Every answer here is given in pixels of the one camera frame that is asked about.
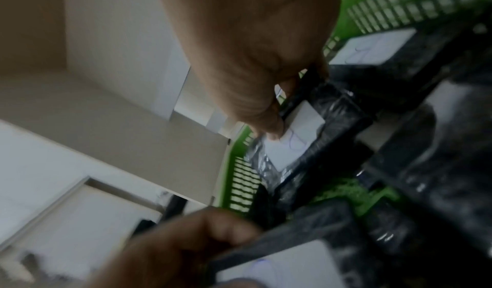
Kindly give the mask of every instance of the basket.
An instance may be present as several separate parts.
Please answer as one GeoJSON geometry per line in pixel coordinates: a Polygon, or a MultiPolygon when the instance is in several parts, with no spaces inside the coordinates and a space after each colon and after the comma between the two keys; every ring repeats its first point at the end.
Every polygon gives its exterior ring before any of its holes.
{"type": "MultiPolygon", "coordinates": [[[[449,16],[492,0],[342,0],[340,16],[323,48],[326,60],[336,55],[339,42],[348,38],[412,26],[427,19],[449,16]]],[[[254,135],[247,126],[234,142],[226,162],[219,207],[246,213],[261,179],[243,157],[254,135]]]]}

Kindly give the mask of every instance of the white label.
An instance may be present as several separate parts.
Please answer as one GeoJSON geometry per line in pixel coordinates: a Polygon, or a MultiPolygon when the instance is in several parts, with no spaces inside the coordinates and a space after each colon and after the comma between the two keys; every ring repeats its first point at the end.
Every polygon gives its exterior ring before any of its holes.
{"type": "Polygon", "coordinates": [[[237,278],[259,281],[267,288],[346,288],[328,245],[314,240],[220,271],[217,282],[237,278]]]}
{"type": "Polygon", "coordinates": [[[318,138],[324,119],[304,100],[289,114],[285,125],[287,130],[279,140],[263,137],[265,153],[277,171],[285,169],[306,152],[318,138]]]}
{"type": "Polygon", "coordinates": [[[415,33],[415,28],[409,28],[351,38],[330,61],[330,65],[381,65],[415,33]]]}

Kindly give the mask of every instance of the green basket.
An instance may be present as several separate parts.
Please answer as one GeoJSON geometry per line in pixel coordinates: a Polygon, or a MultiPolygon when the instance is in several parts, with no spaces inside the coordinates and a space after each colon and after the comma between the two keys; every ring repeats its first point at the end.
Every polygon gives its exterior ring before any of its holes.
{"type": "MultiPolygon", "coordinates": [[[[492,0],[342,0],[340,16],[323,54],[336,55],[341,40],[412,26],[427,19],[489,4],[492,0]]],[[[243,157],[254,136],[244,127],[234,142],[225,168],[219,207],[246,213],[261,179],[243,157]]]]}

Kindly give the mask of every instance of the hand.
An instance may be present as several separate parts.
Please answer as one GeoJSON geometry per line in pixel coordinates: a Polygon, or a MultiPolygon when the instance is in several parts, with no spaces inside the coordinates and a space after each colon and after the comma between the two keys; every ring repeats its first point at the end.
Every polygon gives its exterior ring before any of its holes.
{"type": "MultiPolygon", "coordinates": [[[[209,208],[132,240],[88,288],[198,287],[198,271],[224,250],[252,241],[259,229],[231,212],[209,208]]],[[[251,281],[220,287],[256,288],[251,281]]]]}
{"type": "Polygon", "coordinates": [[[206,90],[228,116],[257,133],[283,134],[274,86],[287,95],[315,66],[340,0],[162,0],[206,90]]]}

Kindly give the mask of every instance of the brown panel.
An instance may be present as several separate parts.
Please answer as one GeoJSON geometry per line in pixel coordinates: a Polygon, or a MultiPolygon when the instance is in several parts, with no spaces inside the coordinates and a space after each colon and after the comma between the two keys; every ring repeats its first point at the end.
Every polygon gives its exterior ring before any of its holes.
{"type": "Polygon", "coordinates": [[[0,75],[65,67],[64,0],[0,0],[0,75]]]}

